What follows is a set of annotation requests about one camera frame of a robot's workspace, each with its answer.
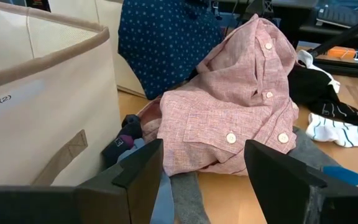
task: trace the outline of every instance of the white button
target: white button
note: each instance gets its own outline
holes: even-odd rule
[[[229,133],[226,136],[226,141],[230,144],[233,144],[236,142],[236,136],[233,133]]]
[[[281,134],[278,135],[278,140],[281,143],[287,143],[289,141],[289,138],[288,138],[287,134],[281,133]]]
[[[270,50],[273,47],[273,45],[271,43],[267,43],[265,44],[265,47],[267,50]]]
[[[267,97],[267,98],[270,98],[270,97],[272,97],[272,96],[273,96],[273,93],[272,93],[272,92],[266,93],[266,97]]]

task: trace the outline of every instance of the black and white striped fabric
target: black and white striped fabric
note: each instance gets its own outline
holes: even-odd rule
[[[306,134],[315,141],[333,141],[343,147],[358,147],[358,126],[309,114]]]
[[[290,97],[312,113],[358,126],[358,109],[342,103],[329,82],[331,79],[323,72],[294,66],[288,75]]]

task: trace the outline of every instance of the linen shirt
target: linen shirt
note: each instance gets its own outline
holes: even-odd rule
[[[232,31],[197,66],[199,75],[163,94],[161,119],[143,126],[150,136],[159,124],[165,172],[247,175],[247,139],[282,153],[293,149],[298,107],[287,75],[295,60],[291,44],[268,20],[255,15]]]

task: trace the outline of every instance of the blue object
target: blue object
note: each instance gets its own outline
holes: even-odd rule
[[[213,47],[221,28],[209,0],[125,0],[119,54],[149,100],[186,80]]]
[[[358,173],[339,166],[324,166],[323,173],[351,185],[358,185]]]
[[[136,139],[134,141],[134,147],[122,153],[118,157],[118,161],[123,160],[144,145],[145,142],[143,139]],[[150,224],[172,224],[174,218],[175,211],[173,207],[171,181],[168,175],[162,171],[160,187],[158,188]]]

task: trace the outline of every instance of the wooden surface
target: wooden surface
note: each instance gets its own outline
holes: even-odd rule
[[[335,79],[341,83],[341,101],[358,108],[358,78],[335,76]],[[128,113],[137,113],[147,102],[144,98],[120,92],[121,119]],[[305,130],[308,114],[309,111],[301,107],[295,126]],[[344,148],[333,142],[315,143],[342,166],[358,172],[358,147]],[[266,223],[248,177],[210,173],[199,173],[198,177],[204,207],[212,224]]]

